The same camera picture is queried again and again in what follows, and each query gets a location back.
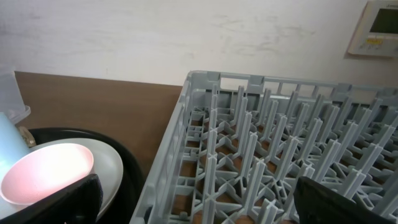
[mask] white wall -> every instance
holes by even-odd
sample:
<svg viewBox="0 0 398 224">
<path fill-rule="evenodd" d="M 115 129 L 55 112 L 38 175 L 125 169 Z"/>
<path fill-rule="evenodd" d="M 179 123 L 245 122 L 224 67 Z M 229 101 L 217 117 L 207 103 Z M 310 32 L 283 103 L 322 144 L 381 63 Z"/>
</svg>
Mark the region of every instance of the white wall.
<svg viewBox="0 0 398 224">
<path fill-rule="evenodd" d="M 1 0 L 0 63 L 181 85 L 189 70 L 398 85 L 345 52 L 365 0 Z"/>
</svg>

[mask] control panel display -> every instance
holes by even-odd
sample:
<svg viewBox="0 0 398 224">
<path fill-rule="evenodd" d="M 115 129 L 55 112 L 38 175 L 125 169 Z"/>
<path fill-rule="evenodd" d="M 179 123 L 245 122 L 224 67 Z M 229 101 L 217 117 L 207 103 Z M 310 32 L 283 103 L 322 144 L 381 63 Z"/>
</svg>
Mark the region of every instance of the control panel display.
<svg viewBox="0 0 398 224">
<path fill-rule="evenodd" d="M 398 57 L 398 0 L 367 3 L 348 53 Z"/>
<path fill-rule="evenodd" d="M 398 9 L 380 9 L 371 32 L 398 34 Z"/>
</svg>

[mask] light blue cup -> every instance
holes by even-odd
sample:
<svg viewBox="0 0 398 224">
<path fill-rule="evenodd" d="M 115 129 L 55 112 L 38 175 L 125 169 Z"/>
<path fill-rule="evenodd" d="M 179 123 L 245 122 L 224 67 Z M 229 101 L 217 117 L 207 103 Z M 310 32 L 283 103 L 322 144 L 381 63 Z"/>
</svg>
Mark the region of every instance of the light blue cup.
<svg viewBox="0 0 398 224">
<path fill-rule="evenodd" d="M 0 182 L 12 165 L 28 153 L 29 148 L 17 128 L 0 112 Z"/>
</svg>

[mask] wooden countertop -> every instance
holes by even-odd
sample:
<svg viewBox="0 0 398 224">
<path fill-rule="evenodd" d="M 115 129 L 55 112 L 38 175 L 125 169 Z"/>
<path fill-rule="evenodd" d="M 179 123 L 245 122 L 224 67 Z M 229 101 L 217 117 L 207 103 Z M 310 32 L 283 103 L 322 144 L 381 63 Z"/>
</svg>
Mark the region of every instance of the wooden countertop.
<svg viewBox="0 0 398 224">
<path fill-rule="evenodd" d="M 82 128 L 126 146 L 146 178 L 181 86 L 16 72 L 32 113 L 18 126 Z"/>
</svg>

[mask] dish rack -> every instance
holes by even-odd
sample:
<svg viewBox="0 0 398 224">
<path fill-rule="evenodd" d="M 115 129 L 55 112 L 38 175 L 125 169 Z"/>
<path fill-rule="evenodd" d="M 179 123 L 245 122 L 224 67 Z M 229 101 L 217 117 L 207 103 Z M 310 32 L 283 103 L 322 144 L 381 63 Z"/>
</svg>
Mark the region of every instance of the dish rack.
<svg viewBox="0 0 398 224">
<path fill-rule="evenodd" d="M 299 222 L 301 176 L 396 222 L 397 106 L 396 88 L 190 72 L 131 223 Z"/>
</svg>

